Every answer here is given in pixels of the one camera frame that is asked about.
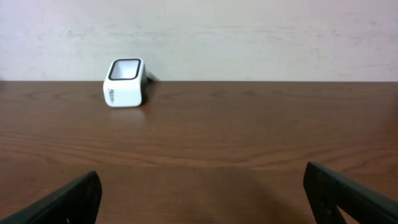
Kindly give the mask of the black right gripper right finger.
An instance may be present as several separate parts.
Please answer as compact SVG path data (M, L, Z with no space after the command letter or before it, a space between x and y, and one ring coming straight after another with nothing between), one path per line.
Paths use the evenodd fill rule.
M307 163L303 187L317 224L345 223L340 210L358 223L397 224L396 201L319 163Z

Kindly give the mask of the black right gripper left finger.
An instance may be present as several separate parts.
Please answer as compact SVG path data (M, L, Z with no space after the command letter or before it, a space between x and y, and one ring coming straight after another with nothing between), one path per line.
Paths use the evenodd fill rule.
M32 205L1 220L2 224L94 224L102 196L99 175L90 171Z

